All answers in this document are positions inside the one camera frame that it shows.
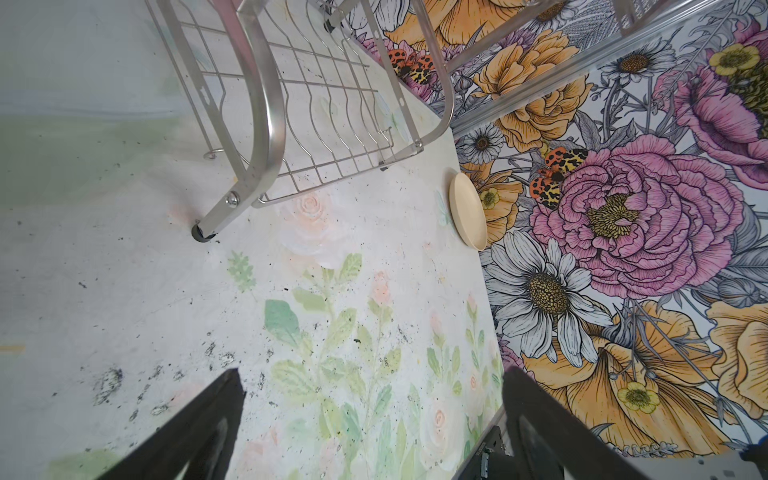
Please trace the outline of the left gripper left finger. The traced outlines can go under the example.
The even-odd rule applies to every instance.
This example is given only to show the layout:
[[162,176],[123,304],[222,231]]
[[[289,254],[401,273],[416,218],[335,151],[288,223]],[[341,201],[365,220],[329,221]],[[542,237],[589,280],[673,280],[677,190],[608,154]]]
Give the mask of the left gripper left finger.
[[236,368],[224,371],[103,479],[223,479],[246,392]]

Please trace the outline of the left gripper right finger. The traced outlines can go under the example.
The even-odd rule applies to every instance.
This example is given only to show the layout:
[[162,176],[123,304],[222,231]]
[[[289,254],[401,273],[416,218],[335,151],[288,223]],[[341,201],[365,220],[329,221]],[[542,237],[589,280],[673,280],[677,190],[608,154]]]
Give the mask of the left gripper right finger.
[[504,374],[502,396],[520,479],[643,479],[520,369]]

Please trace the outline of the beige round plate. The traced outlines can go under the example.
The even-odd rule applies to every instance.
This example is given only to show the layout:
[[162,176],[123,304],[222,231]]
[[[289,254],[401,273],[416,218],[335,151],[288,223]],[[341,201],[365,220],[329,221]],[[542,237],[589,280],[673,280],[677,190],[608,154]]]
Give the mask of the beige round plate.
[[449,186],[449,207],[455,228],[462,241],[476,251],[486,248],[486,218],[479,195],[464,173],[457,173]]

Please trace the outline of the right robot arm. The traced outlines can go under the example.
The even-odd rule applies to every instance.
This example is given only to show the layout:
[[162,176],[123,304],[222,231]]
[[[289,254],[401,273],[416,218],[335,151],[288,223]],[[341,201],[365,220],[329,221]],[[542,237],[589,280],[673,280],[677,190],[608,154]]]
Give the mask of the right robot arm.
[[627,461],[649,479],[766,479],[767,437],[721,455]]

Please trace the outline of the chrome two-tier dish rack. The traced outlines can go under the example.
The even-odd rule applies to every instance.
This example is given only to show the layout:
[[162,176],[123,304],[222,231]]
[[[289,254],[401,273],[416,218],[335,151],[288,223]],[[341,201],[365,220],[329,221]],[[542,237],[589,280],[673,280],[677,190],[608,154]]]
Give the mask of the chrome two-tier dish rack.
[[703,1],[613,1],[610,36],[460,114],[457,71],[520,32],[546,2],[526,2],[447,56],[427,5],[412,1],[423,44],[397,63],[372,1],[150,1],[206,157],[226,160],[235,175],[193,223],[192,237],[208,242],[248,208],[416,156],[443,134],[524,107],[705,8]]

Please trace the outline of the aluminium front rail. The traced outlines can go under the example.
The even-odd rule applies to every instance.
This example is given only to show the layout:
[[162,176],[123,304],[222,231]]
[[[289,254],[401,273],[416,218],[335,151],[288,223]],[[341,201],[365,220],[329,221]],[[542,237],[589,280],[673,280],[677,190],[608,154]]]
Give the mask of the aluminium front rail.
[[500,408],[453,479],[504,479],[509,470],[514,470],[506,421],[506,413]]

